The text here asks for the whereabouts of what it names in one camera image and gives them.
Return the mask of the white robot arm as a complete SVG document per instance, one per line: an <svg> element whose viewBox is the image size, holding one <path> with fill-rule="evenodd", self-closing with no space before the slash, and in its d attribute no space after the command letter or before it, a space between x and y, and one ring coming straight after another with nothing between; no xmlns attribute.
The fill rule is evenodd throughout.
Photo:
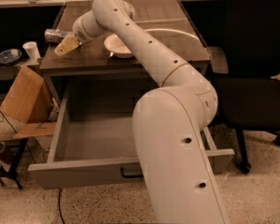
<svg viewBox="0 0 280 224"><path fill-rule="evenodd" d="M122 0L93 0L55 52L64 55L105 31L116 34L157 83L133 111L133 140L160 224L230 224L201 132L217 112L212 84L133 22Z"/></svg>

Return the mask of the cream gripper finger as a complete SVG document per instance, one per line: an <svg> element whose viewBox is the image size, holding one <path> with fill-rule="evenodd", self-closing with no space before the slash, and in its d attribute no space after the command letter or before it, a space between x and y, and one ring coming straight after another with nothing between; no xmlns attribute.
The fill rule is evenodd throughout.
<svg viewBox="0 0 280 224"><path fill-rule="evenodd" d="M54 52L59 56L64 56L65 54L77 49L82 45L82 42L77 39L75 35L67 35L62 42L56 47Z"/></svg>

